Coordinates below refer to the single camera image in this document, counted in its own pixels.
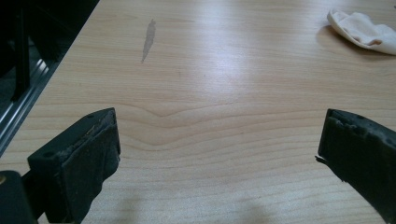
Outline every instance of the beige fabric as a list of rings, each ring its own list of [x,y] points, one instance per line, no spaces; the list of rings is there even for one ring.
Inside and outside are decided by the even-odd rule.
[[[330,10],[327,19],[335,31],[365,49],[396,55],[396,32],[384,24],[375,25],[365,14],[351,15]]]

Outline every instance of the wooden surface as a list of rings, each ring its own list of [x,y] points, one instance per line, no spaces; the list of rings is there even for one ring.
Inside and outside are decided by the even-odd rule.
[[[33,151],[114,106],[120,167],[84,223],[382,223],[314,156],[327,108],[396,130],[396,57],[326,20],[336,7],[395,29],[394,5],[101,0],[0,169],[24,174]]]

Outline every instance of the cloth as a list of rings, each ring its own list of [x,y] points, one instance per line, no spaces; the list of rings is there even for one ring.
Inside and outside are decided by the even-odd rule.
[[[396,32],[387,25],[375,25],[362,13],[348,15],[336,9],[330,10],[327,20],[338,34],[357,46],[396,55]]]

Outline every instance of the black object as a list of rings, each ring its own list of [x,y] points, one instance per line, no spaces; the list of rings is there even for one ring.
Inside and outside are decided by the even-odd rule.
[[[26,197],[18,174],[0,173],[0,223],[18,223],[19,218],[30,220],[19,223],[34,223],[44,212],[51,223],[81,222],[102,183],[119,166],[114,108],[80,119],[29,156],[28,162],[31,170],[22,177]]]
[[[396,223],[396,132],[360,115],[329,109],[317,161]]]

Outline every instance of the gray smudge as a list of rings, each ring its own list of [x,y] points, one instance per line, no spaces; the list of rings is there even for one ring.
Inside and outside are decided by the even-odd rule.
[[[143,48],[142,62],[145,61],[146,57],[149,54],[149,49],[154,43],[154,36],[155,36],[155,20],[151,20],[150,24],[148,25],[148,30],[146,32],[146,41],[145,41],[145,47]]]

